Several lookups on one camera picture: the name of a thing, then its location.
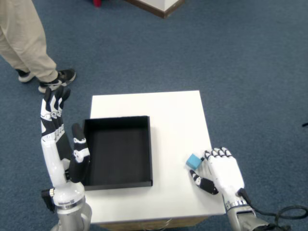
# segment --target red object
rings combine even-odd
[[[93,4],[94,4],[94,6],[96,6],[96,7],[100,7],[101,4],[102,4],[102,0],[93,0]]]

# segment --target black sneaker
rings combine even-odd
[[[32,74],[31,72],[24,72],[22,70],[16,69],[16,71],[18,72],[18,80],[22,83],[27,83],[30,82],[31,79],[33,79],[33,77],[35,77],[34,74]]]
[[[59,86],[67,86],[70,84],[76,77],[76,72],[73,69],[58,71],[58,77],[49,83],[40,82],[38,90],[41,93],[45,93],[46,88],[50,88],[51,90],[56,90]]]

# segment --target white robotic hand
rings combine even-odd
[[[57,207],[59,223],[52,231],[87,231],[91,208],[85,203],[85,190],[80,181],[86,175],[90,162],[87,141],[79,124],[72,126],[74,151],[66,136],[62,121],[64,101],[70,90],[60,87],[52,96],[47,89],[41,104],[41,145],[52,189],[42,191],[42,197],[51,211]]]
[[[225,206],[240,203],[242,198],[237,195],[240,188],[244,188],[244,181],[236,159],[226,148],[215,148],[211,152],[205,151],[202,158],[209,168],[213,181],[198,176],[193,170],[191,175],[198,187],[211,194],[221,192]]]
[[[239,192],[244,190],[244,181],[230,151],[226,148],[214,148],[211,152],[205,151],[204,154],[201,160],[209,169],[213,181],[198,176],[193,170],[190,170],[191,176],[201,189],[211,194],[221,192],[232,229],[234,231],[272,230],[267,229],[268,223],[258,219],[254,210],[239,195]]]

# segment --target khaki pants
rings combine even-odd
[[[0,54],[13,68],[30,71],[40,81],[57,78],[32,0],[0,0]]]

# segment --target black cable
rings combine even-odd
[[[283,219],[289,219],[289,220],[296,220],[296,219],[304,219],[306,217],[308,217],[308,207],[302,206],[302,205],[292,205],[292,206],[288,206],[285,207],[281,210],[278,211],[278,213],[269,213],[269,212],[263,212],[257,208],[255,208],[252,204],[251,204],[251,200],[249,199],[247,192],[245,189],[241,188],[237,194],[239,196],[242,196],[244,198],[244,200],[246,200],[247,204],[249,204],[250,207],[252,207],[257,213],[265,215],[265,216],[272,216],[275,217],[275,223],[274,224],[269,224],[268,228],[273,229],[273,228],[278,228],[281,231],[290,231],[291,227],[290,226],[279,226],[278,225],[278,220],[279,218],[283,218]],[[300,216],[285,216],[282,215],[283,213],[290,211],[290,210],[294,210],[294,209],[301,209],[304,210],[305,213],[303,215]]]

